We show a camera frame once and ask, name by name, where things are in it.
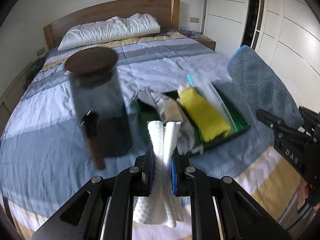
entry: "wooden handle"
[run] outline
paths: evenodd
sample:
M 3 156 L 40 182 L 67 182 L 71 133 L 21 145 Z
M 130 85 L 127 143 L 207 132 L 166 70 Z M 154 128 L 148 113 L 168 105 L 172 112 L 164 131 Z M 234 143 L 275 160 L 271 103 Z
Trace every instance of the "wooden handle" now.
M 98 170 L 104 170 L 106 168 L 106 165 L 104 164 L 102 153 L 99 149 L 99 141 L 97 137 L 86 137 L 85 141 L 87 143 L 88 149 L 91 154 L 91 158 L 94 162 L 94 166 Z

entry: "yellow cloth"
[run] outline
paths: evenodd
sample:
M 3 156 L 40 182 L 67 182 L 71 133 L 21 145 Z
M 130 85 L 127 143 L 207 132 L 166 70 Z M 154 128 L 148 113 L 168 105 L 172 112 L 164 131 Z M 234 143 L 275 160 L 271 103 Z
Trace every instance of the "yellow cloth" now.
M 231 126 L 195 88 L 184 90 L 179 97 L 183 103 L 182 107 L 199 128 L 205 142 L 210 142 L 221 134 L 227 136 L 230 133 Z

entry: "screw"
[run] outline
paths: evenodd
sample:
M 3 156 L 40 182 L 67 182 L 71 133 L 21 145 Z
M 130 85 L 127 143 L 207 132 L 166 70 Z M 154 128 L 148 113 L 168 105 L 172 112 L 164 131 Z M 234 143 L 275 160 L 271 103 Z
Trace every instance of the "screw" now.
M 91 179 L 91 182 L 93 183 L 99 183 L 101 181 L 101 177 L 100 176 L 94 176 Z
M 137 173 L 137 172 L 139 171 L 139 168 L 136 167 L 136 166 L 132 166 L 132 167 L 129 169 L 129 171 L 130 171 L 131 173 Z
M 196 171 L 196 169 L 194 167 L 192 167 L 192 166 L 186 167 L 186 172 L 187 173 L 193 173 L 195 171 Z
M 224 177 L 223 182 L 226 184 L 231 184 L 232 183 L 232 178 L 231 177 Z

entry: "wooden lid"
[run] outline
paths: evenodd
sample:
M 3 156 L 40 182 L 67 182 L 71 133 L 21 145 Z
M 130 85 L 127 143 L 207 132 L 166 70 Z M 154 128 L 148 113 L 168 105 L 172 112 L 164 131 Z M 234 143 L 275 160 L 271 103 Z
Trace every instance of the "wooden lid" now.
M 109 72 L 116 65 L 117 53 L 109 48 L 84 49 L 71 55 L 64 68 L 75 75 L 91 76 Z

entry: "wooden headboard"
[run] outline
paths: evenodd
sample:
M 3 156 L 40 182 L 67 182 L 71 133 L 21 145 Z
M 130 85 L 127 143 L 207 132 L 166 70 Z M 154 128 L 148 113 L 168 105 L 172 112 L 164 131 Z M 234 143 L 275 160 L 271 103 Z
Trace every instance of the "wooden headboard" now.
M 93 5 L 71 13 L 43 28 L 48 49 L 58 46 L 76 25 L 106 21 L 114 16 L 128 18 L 136 13 L 155 17 L 161 28 L 179 27 L 180 0 L 117 0 Z

